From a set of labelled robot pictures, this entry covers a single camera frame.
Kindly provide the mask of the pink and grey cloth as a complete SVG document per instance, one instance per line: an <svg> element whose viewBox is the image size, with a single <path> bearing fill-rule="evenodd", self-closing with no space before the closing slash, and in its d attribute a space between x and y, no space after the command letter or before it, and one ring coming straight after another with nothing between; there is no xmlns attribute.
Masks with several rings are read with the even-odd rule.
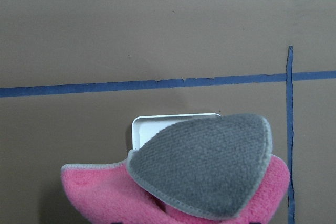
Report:
<svg viewBox="0 0 336 224"><path fill-rule="evenodd" d="M63 189L91 223L268 223L290 181L260 115L170 125L124 161L66 164Z"/></svg>

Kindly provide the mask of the white rack base tray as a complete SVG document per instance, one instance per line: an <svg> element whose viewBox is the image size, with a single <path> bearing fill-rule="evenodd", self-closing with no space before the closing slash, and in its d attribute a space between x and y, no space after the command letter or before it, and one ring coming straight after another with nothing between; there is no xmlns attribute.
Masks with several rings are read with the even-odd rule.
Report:
<svg viewBox="0 0 336 224"><path fill-rule="evenodd" d="M217 113L170 114L138 116L132 122L132 149L139 150L159 131L183 121L221 117Z"/></svg>

